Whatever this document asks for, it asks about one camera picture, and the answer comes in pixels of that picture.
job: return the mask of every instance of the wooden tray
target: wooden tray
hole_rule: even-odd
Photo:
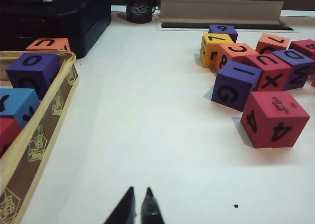
[[[71,96],[79,81],[69,51],[55,53],[61,68],[38,109],[0,158],[0,223],[17,224],[26,210],[53,149]],[[11,87],[5,68],[24,52],[0,52],[1,88]]]

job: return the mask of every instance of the black pointed object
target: black pointed object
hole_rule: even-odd
[[[147,189],[147,194],[141,207],[141,224],[164,224],[158,202],[154,198],[150,187]]]
[[[135,198],[130,187],[104,224],[134,224]]]

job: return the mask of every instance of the letter x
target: letter x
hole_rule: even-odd
[[[280,73],[279,75],[277,75],[275,78],[271,78],[269,75],[267,75],[265,77],[265,79],[268,81],[266,84],[264,84],[261,88],[264,89],[266,88],[268,85],[272,84],[274,87],[278,87],[279,84],[276,82],[276,80],[278,80],[280,77],[282,77],[284,74]]]

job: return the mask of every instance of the number 4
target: number 4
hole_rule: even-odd
[[[271,141],[276,142],[279,139],[281,139],[283,136],[285,136],[290,130],[292,130],[293,127],[284,127],[284,123],[279,123],[276,127],[273,128],[275,131],[272,135]]]

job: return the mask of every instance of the tray rim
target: tray rim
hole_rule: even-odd
[[[30,53],[30,51],[5,51],[0,52],[1,59],[14,59],[18,58],[23,53]],[[1,173],[1,181],[0,181],[0,193],[2,194],[9,183],[13,173],[17,165],[19,164],[24,151],[28,145],[27,141],[32,139],[32,135],[36,130],[37,125],[40,123],[42,117],[46,113],[49,104],[54,98],[54,95],[59,90],[59,87],[70,71],[71,66],[75,61],[75,54],[70,51],[32,51],[32,53],[55,53],[58,57],[64,58],[63,64],[48,89],[46,95],[43,100],[40,102],[38,109],[35,111],[34,115],[28,122],[28,124],[22,129],[16,139],[9,146],[7,151],[0,158],[0,173]]]

